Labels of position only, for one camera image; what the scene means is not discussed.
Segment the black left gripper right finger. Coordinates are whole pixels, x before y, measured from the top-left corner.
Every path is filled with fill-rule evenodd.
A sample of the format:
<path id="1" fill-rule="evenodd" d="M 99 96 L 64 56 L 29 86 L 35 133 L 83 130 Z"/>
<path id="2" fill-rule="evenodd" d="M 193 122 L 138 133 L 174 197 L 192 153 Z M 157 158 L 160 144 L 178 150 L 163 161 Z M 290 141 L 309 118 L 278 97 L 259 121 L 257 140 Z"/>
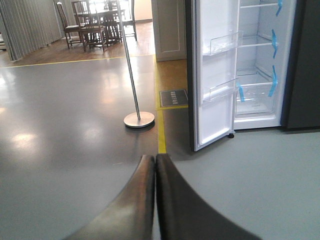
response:
<path id="1" fill-rule="evenodd" d="M 163 240 L 258 240 L 205 202 L 167 153 L 156 156 L 156 202 Z"/>

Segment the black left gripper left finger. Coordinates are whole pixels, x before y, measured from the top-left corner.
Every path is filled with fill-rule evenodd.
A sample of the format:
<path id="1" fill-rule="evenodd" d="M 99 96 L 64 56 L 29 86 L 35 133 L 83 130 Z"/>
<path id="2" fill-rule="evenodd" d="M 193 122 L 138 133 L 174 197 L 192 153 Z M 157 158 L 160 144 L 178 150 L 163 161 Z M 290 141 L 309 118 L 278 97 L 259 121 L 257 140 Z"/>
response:
<path id="1" fill-rule="evenodd" d="M 143 155 L 117 197 L 67 240 L 150 240 L 155 206 L 155 159 Z"/>

